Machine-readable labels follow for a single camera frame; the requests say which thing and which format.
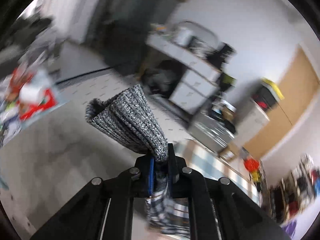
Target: wooden door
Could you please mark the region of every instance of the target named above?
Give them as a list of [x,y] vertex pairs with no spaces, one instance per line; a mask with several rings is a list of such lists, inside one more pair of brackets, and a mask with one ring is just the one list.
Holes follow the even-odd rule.
[[244,145],[256,159],[265,155],[291,130],[319,89],[319,79],[302,48],[297,49],[279,88],[284,100],[267,113],[270,122]]

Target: silver screw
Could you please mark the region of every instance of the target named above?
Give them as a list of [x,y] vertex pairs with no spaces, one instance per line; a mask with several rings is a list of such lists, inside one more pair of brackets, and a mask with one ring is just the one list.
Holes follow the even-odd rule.
[[102,179],[100,179],[100,178],[94,178],[94,179],[91,180],[91,183],[93,185],[100,185],[101,182],[102,182]]
[[222,177],[220,179],[221,184],[223,185],[229,185],[230,184],[230,179],[228,179],[227,177]]
[[132,168],[130,168],[129,172],[132,175],[136,175],[136,174],[138,174],[140,172],[140,170],[137,167],[132,167]]
[[190,174],[192,172],[192,169],[189,167],[183,167],[182,172],[185,174]]

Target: white paper roll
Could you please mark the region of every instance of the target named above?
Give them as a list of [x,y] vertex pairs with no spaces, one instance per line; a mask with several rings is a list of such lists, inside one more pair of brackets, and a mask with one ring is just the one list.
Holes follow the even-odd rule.
[[24,84],[19,93],[19,101],[25,104],[39,105],[44,98],[44,88]]

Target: clothes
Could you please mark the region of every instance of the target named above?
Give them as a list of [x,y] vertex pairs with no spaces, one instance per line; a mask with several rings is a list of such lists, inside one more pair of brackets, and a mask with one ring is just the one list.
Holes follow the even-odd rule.
[[140,85],[131,87],[107,101],[98,98],[89,102],[86,121],[121,145],[140,154],[151,154],[155,160],[154,192],[146,199],[147,220],[164,234],[189,237],[189,226],[172,223],[167,212],[168,142]]

